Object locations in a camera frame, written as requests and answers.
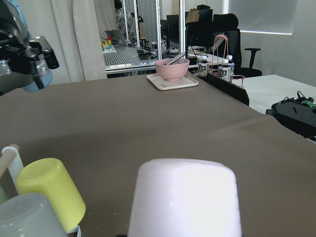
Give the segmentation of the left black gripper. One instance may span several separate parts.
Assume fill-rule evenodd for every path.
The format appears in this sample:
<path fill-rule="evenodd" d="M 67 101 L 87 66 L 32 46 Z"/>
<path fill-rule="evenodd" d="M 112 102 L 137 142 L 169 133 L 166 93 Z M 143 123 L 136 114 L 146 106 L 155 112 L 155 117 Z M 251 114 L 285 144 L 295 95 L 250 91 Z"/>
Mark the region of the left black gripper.
<path fill-rule="evenodd" d="M 6 60 L 13 72 L 30 74 L 31 67 L 27 57 L 27 46 L 42 55 L 50 69 L 59 67 L 55 53 L 44 36 L 31 40 L 30 34 L 19 17 L 11 14 L 0 16 L 0 58 Z"/>

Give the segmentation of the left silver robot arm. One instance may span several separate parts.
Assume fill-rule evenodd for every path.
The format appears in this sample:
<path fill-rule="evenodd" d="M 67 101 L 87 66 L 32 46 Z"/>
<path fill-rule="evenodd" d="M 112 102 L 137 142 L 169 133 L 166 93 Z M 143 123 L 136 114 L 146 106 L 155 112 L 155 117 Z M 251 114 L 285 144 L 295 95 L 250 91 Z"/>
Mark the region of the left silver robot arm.
<path fill-rule="evenodd" d="M 44 36 L 32 37 L 16 0 L 0 2 L 0 94 L 50 85 L 59 63 Z"/>

